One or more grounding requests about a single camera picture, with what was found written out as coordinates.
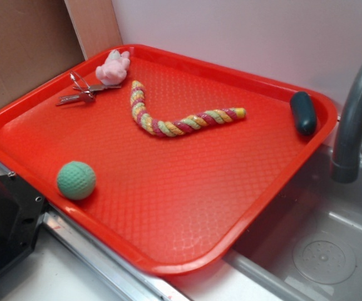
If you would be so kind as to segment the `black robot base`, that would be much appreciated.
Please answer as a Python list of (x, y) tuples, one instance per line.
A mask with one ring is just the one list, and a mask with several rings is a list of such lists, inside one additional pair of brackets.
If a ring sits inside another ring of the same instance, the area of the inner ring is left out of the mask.
[(45, 197), (20, 176), (0, 176), (0, 276), (35, 247)]

